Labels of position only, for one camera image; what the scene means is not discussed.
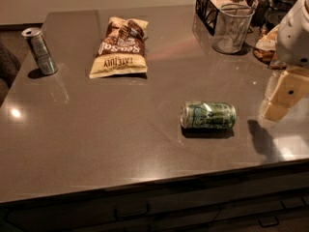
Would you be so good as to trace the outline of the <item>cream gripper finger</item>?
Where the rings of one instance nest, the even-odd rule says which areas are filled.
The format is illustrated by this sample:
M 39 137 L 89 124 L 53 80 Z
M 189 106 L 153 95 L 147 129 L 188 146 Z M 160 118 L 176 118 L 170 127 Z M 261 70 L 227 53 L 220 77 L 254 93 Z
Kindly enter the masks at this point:
M 261 115 L 264 119 L 278 122 L 308 93 L 308 69 L 292 67 L 282 72 L 274 72 L 261 104 Z

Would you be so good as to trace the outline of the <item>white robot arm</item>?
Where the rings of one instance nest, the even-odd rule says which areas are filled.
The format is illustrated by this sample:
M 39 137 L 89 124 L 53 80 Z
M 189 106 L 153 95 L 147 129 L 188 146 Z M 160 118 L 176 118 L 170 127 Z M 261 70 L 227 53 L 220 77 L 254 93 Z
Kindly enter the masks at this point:
M 287 64 L 268 80 L 260 115 L 278 122 L 309 93 L 309 0 L 297 0 L 279 24 L 276 54 Z

